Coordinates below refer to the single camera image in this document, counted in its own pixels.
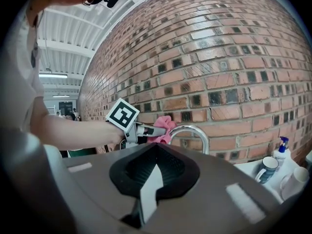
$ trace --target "blue and white mug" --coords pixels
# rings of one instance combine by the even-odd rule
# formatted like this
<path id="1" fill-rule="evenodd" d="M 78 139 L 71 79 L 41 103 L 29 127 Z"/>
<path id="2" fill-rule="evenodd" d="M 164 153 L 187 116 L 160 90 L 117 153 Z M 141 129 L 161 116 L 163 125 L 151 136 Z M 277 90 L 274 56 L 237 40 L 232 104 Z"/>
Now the blue and white mug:
<path id="1" fill-rule="evenodd" d="M 265 184 L 273 176 L 278 167 L 278 161 L 273 157 L 263 158 L 260 164 L 260 171 L 258 172 L 255 180 L 261 184 Z"/>

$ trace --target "ceiling light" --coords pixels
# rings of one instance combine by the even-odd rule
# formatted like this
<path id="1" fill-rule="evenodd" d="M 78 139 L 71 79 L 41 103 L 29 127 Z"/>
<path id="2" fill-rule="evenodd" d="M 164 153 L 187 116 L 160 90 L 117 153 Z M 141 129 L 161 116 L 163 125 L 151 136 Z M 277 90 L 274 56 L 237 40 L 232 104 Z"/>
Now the ceiling light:
<path id="1" fill-rule="evenodd" d="M 67 75 L 62 75 L 62 74 L 39 74 L 39 77 L 42 78 L 67 78 Z"/>
<path id="2" fill-rule="evenodd" d="M 53 98 L 64 98 L 64 97 L 69 97 L 69 96 L 53 96 Z"/>

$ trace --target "ceiling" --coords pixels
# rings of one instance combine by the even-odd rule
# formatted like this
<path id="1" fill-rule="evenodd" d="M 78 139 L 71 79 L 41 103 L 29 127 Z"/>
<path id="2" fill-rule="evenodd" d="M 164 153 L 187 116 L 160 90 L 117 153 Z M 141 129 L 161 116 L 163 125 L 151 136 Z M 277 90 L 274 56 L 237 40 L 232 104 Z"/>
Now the ceiling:
<path id="1" fill-rule="evenodd" d="M 40 78 L 45 88 L 44 99 L 53 99 L 55 95 L 77 99 L 84 75 L 101 43 L 143 1 L 119 0 L 112 9 L 104 2 L 45 9 L 38 32 L 40 72 L 48 73 L 49 68 L 54 74 L 67 74 L 68 78 Z"/>

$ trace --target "doorway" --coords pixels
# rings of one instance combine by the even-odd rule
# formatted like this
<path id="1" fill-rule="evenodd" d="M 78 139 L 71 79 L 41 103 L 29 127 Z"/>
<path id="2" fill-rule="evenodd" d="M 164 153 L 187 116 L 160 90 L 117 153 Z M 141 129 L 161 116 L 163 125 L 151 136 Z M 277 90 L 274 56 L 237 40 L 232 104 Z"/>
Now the doorway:
<path id="1" fill-rule="evenodd" d="M 72 102 L 59 102 L 58 108 L 62 115 L 68 115 L 73 110 L 73 103 Z"/>

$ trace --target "soap dispenser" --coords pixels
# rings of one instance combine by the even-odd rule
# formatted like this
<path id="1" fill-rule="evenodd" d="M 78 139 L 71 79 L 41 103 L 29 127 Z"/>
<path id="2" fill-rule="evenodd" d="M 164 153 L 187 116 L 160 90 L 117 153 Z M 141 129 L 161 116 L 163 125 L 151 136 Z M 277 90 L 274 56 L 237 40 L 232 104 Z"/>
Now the soap dispenser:
<path id="1" fill-rule="evenodd" d="M 290 156 L 290 150 L 289 149 L 286 150 L 289 139 L 287 137 L 280 138 L 283 141 L 283 143 L 280 145 L 278 150 L 273 151 L 273 157 L 276 158 L 278 161 L 278 167 L 276 169 L 276 172 L 278 172 L 279 169 L 284 164 L 285 158 Z"/>

